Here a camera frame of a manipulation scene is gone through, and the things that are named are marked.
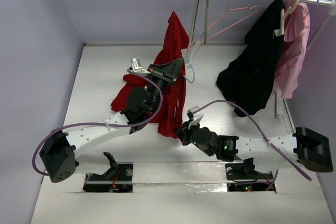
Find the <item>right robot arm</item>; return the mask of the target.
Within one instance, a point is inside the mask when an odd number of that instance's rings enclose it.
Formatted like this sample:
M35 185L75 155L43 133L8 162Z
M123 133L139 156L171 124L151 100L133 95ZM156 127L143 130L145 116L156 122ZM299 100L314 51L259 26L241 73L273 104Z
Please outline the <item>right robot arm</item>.
M317 173L333 171L329 139L306 127L298 127L293 134L272 137L268 141L264 138L218 135L191 122L184 122L175 132L182 145L193 144L207 156L216 156L220 161L251 159L241 166L241 171L248 178L292 165Z

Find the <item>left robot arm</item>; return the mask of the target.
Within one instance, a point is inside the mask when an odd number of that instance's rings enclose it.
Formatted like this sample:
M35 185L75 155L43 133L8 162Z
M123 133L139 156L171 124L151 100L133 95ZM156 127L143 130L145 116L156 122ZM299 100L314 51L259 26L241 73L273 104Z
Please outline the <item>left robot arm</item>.
M76 123L55 129L41 142L39 156L52 183L62 182L76 173L82 154L113 138L143 129L158 115L164 91L178 80L184 60L151 64L146 70L134 65L139 62L133 58L127 71L146 84L131 90L124 109L102 122Z

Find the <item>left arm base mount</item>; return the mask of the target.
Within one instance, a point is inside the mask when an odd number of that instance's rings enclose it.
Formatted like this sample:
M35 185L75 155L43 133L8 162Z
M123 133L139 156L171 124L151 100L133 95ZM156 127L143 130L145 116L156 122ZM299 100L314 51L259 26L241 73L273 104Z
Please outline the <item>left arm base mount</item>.
M101 174L86 174L83 190L87 193L133 192L133 163L117 163L109 152L103 155L108 160L108 168Z

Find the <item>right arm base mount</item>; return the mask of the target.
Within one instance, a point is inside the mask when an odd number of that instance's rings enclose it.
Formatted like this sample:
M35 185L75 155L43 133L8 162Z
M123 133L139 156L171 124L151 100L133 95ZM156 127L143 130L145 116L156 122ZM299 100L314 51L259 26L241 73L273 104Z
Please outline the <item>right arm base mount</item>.
M228 192L276 191L272 172L255 170L252 159L226 163Z

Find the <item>red t shirt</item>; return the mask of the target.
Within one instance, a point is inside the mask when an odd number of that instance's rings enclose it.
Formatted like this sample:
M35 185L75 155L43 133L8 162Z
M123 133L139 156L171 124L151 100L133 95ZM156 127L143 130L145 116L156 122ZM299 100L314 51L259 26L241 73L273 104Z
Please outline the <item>red t shirt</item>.
M163 48L155 58L156 65L163 65L182 57L182 50L189 45L189 37L185 31L176 12L172 12L168 19L168 27L165 33ZM178 138L175 129L182 126L183 108L186 97L186 74L185 66L182 66L180 76L176 83L168 86L163 92L163 104L159 113L151 121L157 123L157 131L165 137ZM123 76L125 86L119 91L116 98L111 103L111 110L120 112L124 109L126 98L135 87L144 87L146 81L132 74Z

